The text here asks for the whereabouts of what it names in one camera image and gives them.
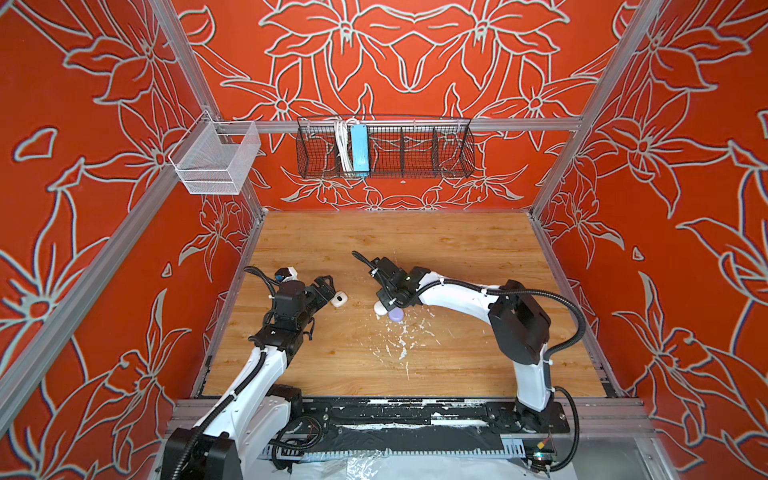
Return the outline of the cream earbud charging case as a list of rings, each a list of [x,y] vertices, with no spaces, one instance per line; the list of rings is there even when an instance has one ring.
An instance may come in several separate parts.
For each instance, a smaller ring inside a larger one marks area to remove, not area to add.
[[[348,302],[348,296],[346,295],[346,293],[345,293],[345,292],[342,292],[342,291],[339,291],[339,292],[337,292],[337,293],[334,295],[334,297],[332,298],[332,300],[331,300],[331,304],[332,304],[332,305],[333,305],[335,308],[341,308],[341,307],[342,307],[342,306],[344,306],[344,305],[345,305],[347,302]]]

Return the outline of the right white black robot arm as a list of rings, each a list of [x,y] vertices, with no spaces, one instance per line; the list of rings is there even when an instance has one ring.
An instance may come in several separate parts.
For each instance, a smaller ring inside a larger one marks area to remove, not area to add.
[[[369,260],[358,251],[352,256],[369,268],[370,276],[380,285],[377,306],[386,312],[416,305],[435,306],[488,324],[499,350],[513,363],[516,421],[530,432],[547,427],[545,413],[557,391],[551,379],[552,357],[576,345],[588,329],[577,304],[560,294],[529,289],[515,280],[503,285],[480,285],[423,267],[405,271],[387,257]],[[539,297],[560,303],[576,318],[575,333],[554,346],[549,344],[551,319],[537,302]]]

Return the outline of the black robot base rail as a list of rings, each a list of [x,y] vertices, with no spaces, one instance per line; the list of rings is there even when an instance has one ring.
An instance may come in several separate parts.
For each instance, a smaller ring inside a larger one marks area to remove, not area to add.
[[[566,403],[534,412],[507,398],[307,397],[299,420],[262,458],[318,462],[352,457],[448,456],[556,462],[558,437],[576,432]]]

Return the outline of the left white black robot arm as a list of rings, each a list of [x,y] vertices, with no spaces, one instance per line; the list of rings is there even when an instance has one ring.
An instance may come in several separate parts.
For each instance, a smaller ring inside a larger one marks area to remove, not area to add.
[[[279,384],[305,340],[312,339],[315,315],[338,296],[330,275],[309,284],[294,268],[273,276],[255,266],[271,306],[261,329],[249,337],[251,354],[225,393],[189,428],[175,429],[166,441],[162,479],[243,479],[264,450],[281,469],[285,454],[303,455],[325,434],[323,422],[303,411],[300,389]]]

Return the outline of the white round charging case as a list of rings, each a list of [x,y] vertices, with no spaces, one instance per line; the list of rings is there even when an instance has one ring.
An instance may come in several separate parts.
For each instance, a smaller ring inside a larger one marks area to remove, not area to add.
[[[380,301],[374,304],[374,312],[377,316],[386,316],[388,314],[387,308]]]

